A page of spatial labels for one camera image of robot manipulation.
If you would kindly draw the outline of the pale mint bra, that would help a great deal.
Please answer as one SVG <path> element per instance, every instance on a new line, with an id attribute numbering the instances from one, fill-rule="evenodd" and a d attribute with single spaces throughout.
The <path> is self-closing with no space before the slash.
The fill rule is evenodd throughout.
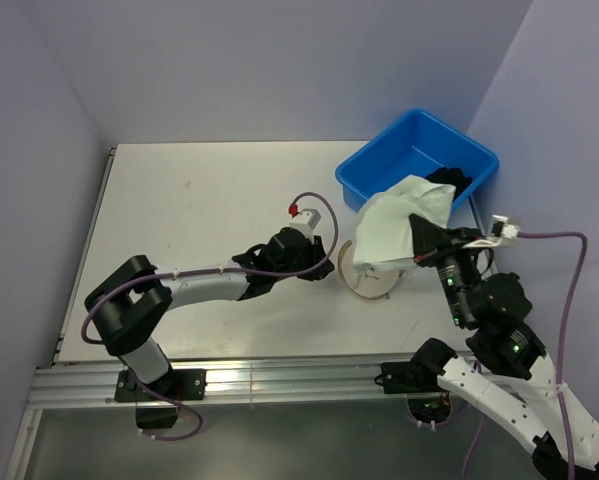
<path id="1" fill-rule="evenodd" d="M 361 210 L 353 239 L 353 266 L 367 270 L 409 271 L 415 268 L 409 216 L 416 214 L 446 227 L 456 188 L 409 175 L 373 195 Z"/>

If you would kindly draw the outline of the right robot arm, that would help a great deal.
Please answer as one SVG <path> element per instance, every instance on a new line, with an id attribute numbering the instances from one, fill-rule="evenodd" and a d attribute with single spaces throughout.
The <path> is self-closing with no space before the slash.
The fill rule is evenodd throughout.
<path id="1" fill-rule="evenodd" d="M 505 216 L 490 234 L 449 229 L 412 214 L 414 263 L 433 268 L 454 324 L 471 331 L 469 364 L 440 339 L 428 339 L 408 361 L 385 362 L 374 379 L 387 394 L 449 392 L 511 435 L 546 479 L 599 479 L 599 422 L 563 375 L 563 357 L 550 357 L 526 323 L 532 310 L 515 273 L 483 277 L 482 251 L 529 238 Z"/>

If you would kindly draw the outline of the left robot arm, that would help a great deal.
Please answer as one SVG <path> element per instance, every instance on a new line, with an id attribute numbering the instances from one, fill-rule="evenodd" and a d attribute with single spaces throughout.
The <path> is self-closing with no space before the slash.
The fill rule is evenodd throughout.
<path id="1" fill-rule="evenodd" d="M 178 390 L 176 377 L 153 338 L 166 313 L 205 302 L 251 300 L 288 278 L 320 281 L 334 271 L 332 253 L 320 236 L 284 227 L 216 267 L 166 272 L 145 255 L 133 256 L 86 297 L 82 339 L 122 361 L 149 398 L 167 398 Z"/>

